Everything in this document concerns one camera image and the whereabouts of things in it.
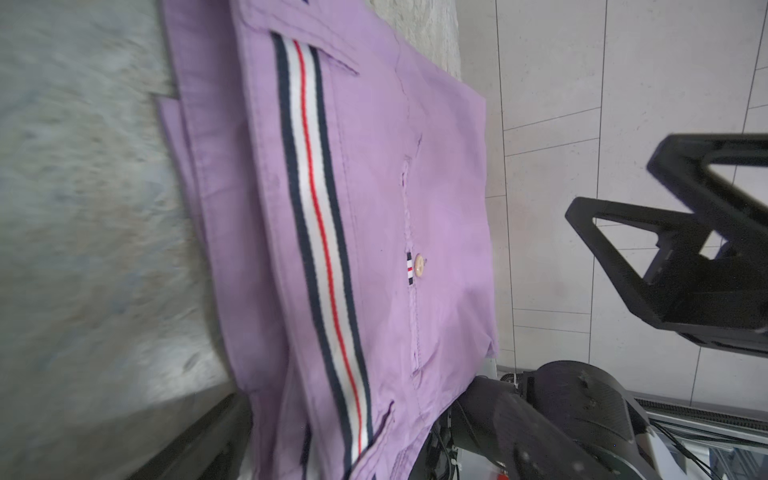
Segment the purple striped pants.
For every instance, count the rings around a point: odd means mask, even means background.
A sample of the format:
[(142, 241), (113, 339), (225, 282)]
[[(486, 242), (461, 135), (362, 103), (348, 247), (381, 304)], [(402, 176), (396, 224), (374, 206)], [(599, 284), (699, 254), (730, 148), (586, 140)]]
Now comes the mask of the purple striped pants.
[(255, 477), (407, 478), (498, 349), (484, 99), (362, 1), (163, 13)]

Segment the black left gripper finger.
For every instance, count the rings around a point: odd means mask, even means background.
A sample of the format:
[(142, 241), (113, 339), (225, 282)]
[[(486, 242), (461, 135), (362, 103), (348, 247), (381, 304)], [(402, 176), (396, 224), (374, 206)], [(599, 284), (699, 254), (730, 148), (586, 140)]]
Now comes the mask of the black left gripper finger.
[[(565, 218), (628, 310), (700, 347), (767, 354), (767, 208), (715, 175), (713, 164), (764, 168), (764, 134), (673, 134), (648, 172), (685, 206), (675, 212), (585, 197)], [(596, 225), (603, 219), (656, 235), (638, 274)]]

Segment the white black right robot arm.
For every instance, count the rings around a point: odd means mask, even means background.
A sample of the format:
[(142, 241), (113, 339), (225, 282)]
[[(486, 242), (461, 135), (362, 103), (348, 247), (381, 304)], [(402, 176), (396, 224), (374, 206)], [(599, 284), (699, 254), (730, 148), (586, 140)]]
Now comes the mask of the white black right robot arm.
[(469, 479), (683, 479), (640, 402), (607, 372), (553, 361), (502, 379), (478, 375), (442, 413), (410, 474)]

